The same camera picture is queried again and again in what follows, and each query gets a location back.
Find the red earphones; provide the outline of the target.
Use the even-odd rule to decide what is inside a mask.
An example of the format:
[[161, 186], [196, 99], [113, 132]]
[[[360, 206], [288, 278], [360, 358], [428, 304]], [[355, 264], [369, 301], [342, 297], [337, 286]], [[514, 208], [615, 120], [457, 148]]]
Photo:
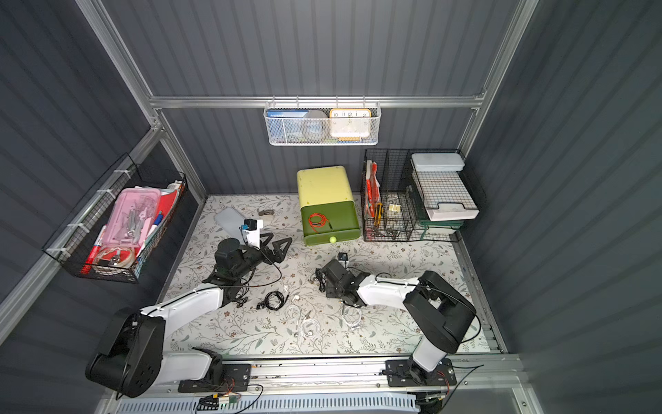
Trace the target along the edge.
[[313, 213], [308, 217], [308, 224], [315, 233], [319, 233], [325, 227], [333, 229], [329, 219], [322, 213]]

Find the green top drawer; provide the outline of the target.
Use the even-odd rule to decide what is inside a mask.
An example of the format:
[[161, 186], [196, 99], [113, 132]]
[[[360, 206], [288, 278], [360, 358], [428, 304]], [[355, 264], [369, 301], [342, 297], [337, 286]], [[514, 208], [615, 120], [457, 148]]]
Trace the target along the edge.
[[[308, 217], [313, 213], [325, 215], [333, 229], [325, 227], [319, 233], [315, 233], [308, 224]], [[353, 201], [305, 206], [301, 209], [301, 216], [303, 240], [306, 246], [352, 241], [361, 236], [360, 224]]]

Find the green yellow drawer cabinet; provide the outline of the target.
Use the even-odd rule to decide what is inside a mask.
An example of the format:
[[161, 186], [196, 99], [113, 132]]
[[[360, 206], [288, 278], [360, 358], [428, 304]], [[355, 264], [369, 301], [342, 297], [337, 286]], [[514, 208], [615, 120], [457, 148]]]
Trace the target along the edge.
[[361, 236], [345, 167], [318, 167], [297, 173], [298, 198], [306, 246], [340, 243]]

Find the black earphones near left arm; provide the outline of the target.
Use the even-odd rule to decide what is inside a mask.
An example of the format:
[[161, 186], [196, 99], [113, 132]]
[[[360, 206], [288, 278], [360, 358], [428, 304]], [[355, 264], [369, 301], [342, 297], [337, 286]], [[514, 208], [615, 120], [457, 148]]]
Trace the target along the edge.
[[238, 307], [242, 307], [248, 301], [247, 294], [250, 286], [247, 280], [241, 281], [238, 286], [228, 289], [228, 298], [232, 303], [237, 303]]

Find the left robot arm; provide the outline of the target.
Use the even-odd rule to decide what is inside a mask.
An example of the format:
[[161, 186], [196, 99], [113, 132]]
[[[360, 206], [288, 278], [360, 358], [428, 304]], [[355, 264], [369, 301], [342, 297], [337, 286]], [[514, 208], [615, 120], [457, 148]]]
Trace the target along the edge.
[[230, 388], [235, 381], [219, 353], [199, 347], [167, 352], [164, 342], [198, 317], [241, 303], [241, 292], [257, 267], [281, 263], [291, 243], [289, 237], [274, 240], [271, 233], [260, 236], [256, 247], [235, 238], [220, 241], [215, 266], [199, 286], [157, 305], [119, 310], [87, 363], [84, 376], [129, 398], [146, 393], [153, 385], [173, 382], [194, 391]]

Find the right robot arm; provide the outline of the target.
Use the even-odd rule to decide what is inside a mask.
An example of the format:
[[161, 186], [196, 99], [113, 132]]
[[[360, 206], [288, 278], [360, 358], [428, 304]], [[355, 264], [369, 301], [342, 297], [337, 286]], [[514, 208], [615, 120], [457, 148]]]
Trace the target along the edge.
[[468, 299], [433, 271], [395, 279], [355, 273], [331, 260], [315, 271], [315, 277], [327, 298], [355, 308], [386, 306], [410, 314], [422, 333], [410, 357], [413, 378], [434, 372], [447, 355], [456, 353], [478, 315]]

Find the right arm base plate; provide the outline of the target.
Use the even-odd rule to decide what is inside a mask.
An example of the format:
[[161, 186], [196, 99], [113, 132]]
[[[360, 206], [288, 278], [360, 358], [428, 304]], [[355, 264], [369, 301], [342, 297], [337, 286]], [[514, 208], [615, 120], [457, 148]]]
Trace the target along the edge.
[[428, 372], [410, 360], [387, 360], [381, 372], [387, 377], [389, 387], [444, 386], [457, 384], [452, 361], [444, 358], [432, 371]]

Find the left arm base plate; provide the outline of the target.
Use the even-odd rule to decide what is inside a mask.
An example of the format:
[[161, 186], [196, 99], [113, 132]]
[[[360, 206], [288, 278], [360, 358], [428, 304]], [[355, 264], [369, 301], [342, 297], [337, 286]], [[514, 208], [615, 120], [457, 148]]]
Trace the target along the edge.
[[179, 393], [239, 393], [248, 389], [251, 364], [222, 364], [211, 367], [202, 379], [179, 382]]

